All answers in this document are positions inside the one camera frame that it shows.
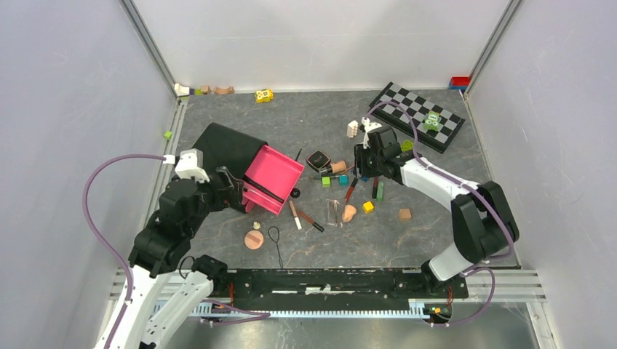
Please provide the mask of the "black makeup brush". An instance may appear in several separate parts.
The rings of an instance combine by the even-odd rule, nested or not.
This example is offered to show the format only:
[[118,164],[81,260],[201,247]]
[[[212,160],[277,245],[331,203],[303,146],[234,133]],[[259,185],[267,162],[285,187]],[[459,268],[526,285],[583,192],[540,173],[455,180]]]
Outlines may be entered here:
[[284,199],[279,197],[278,195],[276,195],[275,193],[271,192],[269,189],[267,189],[266,187],[264,187],[263,185],[257,183],[256,181],[252,180],[251,178],[249,178],[248,176],[244,176],[243,180],[248,183],[249,185],[257,188],[259,191],[261,191],[262,193],[264,193],[265,195],[271,197],[272,199],[274,199],[275,201],[278,201],[279,203],[283,204],[284,203]]

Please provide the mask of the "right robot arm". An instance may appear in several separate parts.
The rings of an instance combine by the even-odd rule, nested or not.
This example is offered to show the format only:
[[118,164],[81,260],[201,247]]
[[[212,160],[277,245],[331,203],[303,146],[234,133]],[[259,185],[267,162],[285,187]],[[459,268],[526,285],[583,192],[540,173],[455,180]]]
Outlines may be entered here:
[[385,177],[441,204],[451,214],[453,242],[425,262],[420,285],[430,297],[438,297],[450,279],[470,274],[480,263],[508,257],[520,237],[502,187],[464,180],[414,151],[402,151],[395,131],[370,123],[360,128],[362,143],[354,147],[357,173],[361,177]]

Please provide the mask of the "black makeup organizer box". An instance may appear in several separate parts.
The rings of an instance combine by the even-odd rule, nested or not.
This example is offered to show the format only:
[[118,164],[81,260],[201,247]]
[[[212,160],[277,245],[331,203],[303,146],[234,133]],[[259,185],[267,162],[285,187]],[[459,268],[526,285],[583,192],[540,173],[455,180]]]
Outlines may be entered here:
[[[236,179],[242,181],[260,149],[267,144],[265,140],[212,122],[192,148],[203,153],[202,168],[205,171],[207,167],[227,167]],[[205,189],[207,182],[199,183],[198,187]]]

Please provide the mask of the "pink top drawer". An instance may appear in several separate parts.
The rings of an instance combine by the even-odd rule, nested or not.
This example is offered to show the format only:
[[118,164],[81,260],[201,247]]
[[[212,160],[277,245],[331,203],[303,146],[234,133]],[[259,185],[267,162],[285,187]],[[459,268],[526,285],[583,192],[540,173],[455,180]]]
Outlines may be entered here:
[[266,211],[278,215],[288,200],[304,168],[304,165],[294,161],[289,156],[280,153],[269,145],[264,145],[244,176],[248,176],[283,198],[284,203],[281,204],[275,201],[257,188],[244,182],[245,190],[243,192],[242,203],[245,206],[246,212],[250,212],[256,206],[260,206]]

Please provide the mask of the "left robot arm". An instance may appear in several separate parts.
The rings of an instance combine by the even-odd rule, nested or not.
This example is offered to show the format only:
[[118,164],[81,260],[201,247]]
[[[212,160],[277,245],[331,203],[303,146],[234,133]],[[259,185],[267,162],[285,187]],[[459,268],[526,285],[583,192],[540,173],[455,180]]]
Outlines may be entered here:
[[168,184],[122,266],[124,288],[96,348],[165,348],[199,303],[229,289],[227,265],[202,255],[179,290],[153,311],[205,218],[228,208],[241,189],[239,179],[226,167]]

